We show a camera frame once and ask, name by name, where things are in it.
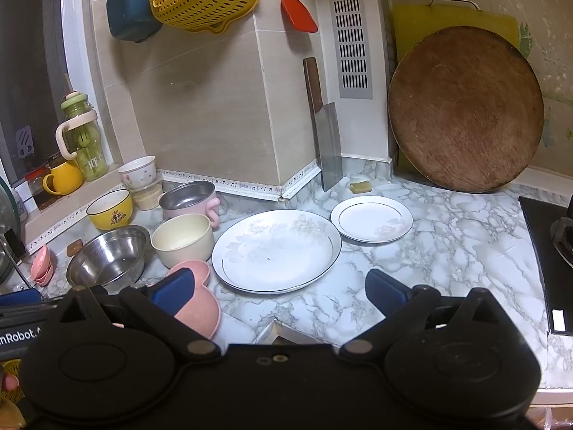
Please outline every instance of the heart-shaped pink bowl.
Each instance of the heart-shaped pink bowl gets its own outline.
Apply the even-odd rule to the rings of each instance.
[[[202,260],[186,260],[171,268],[168,274],[181,268],[189,268],[193,272],[195,291],[193,297],[176,313],[175,318],[200,335],[211,339],[221,321],[219,301],[205,286],[211,269]]]

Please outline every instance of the yellow bowl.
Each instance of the yellow bowl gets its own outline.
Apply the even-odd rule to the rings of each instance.
[[[86,213],[93,225],[102,231],[126,226],[134,212],[134,203],[127,189],[119,189],[101,196]]]

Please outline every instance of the cutting board handle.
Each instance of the cutting board handle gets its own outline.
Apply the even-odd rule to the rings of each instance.
[[[471,4],[474,6],[475,9],[477,9],[478,11],[481,11],[481,8],[476,3],[474,3],[472,0],[432,0],[431,2],[428,3],[428,6],[432,6],[432,3],[434,3],[435,1],[461,1],[462,3]]]
[[[320,91],[319,68],[316,58],[305,58],[303,60],[304,78],[307,82],[308,104],[310,111],[318,113],[322,107],[322,92]]]

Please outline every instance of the pink bowl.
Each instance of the pink bowl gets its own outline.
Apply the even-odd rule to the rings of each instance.
[[[50,267],[48,267],[48,271],[46,272],[46,274],[34,281],[36,284],[40,286],[47,286],[48,283],[52,280],[52,276],[54,276],[54,266],[50,264]]]
[[[32,279],[36,281],[39,278],[46,276],[51,264],[50,251],[48,250],[48,247],[44,245],[39,248],[39,251],[32,263],[32,267],[30,268]]]
[[[169,270],[172,274],[181,268],[189,268],[195,277],[193,297],[176,313],[175,318],[200,335],[211,339],[221,321],[221,307],[217,298],[205,284],[211,269],[202,260],[187,260]]]

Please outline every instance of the orange spatula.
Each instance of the orange spatula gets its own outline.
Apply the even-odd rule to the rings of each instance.
[[[318,32],[319,28],[300,0],[281,0],[283,11],[288,16],[290,23],[297,31]]]

